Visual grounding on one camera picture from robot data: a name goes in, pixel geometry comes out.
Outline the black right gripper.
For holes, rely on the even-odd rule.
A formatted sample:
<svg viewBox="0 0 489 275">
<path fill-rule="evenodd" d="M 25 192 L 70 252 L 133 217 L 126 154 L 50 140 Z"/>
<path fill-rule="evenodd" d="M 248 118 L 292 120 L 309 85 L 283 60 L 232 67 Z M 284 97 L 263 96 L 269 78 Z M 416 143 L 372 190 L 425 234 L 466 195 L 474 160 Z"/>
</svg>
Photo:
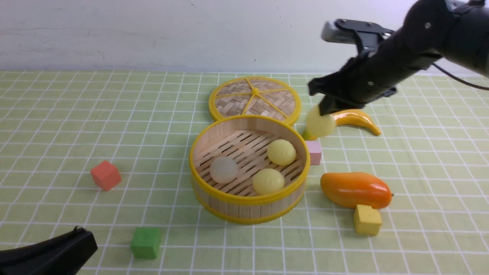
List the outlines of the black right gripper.
<svg viewBox="0 0 489 275">
<path fill-rule="evenodd" d="M 381 97 L 395 94 L 396 85 L 428 69 L 439 59 L 440 55 L 432 49 L 414 51 L 402 33 L 395 32 L 376 50 L 363 49 L 339 71 L 313 78 L 308 83 L 309 95 L 324 95 L 319 103 L 321 116 L 363 108 Z"/>
</svg>

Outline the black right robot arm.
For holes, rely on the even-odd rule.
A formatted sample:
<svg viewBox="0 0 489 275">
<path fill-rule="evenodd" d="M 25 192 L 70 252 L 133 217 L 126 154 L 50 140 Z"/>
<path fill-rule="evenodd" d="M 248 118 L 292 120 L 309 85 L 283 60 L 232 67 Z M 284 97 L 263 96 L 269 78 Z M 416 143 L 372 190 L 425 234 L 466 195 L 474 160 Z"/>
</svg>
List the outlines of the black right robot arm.
<svg viewBox="0 0 489 275">
<path fill-rule="evenodd" d="M 397 93 L 396 85 L 442 58 L 488 77 L 489 11 L 483 0 L 419 0 L 398 30 L 371 21 L 327 21 L 321 38 L 356 45 L 357 56 L 340 70 L 308 83 L 323 94 L 321 116 Z"/>
</svg>

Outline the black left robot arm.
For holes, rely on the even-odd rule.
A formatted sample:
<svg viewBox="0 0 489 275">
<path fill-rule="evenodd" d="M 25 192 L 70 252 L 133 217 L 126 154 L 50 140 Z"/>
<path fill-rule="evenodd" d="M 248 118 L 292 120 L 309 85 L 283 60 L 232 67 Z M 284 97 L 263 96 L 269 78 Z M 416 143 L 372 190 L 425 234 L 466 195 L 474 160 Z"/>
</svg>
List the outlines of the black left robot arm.
<svg viewBox="0 0 489 275">
<path fill-rule="evenodd" d="M 2 275 L 75 275 L 98 250 L 91 231 L 75 227 L 49 240 L 0 252 Z"/>
</svg>

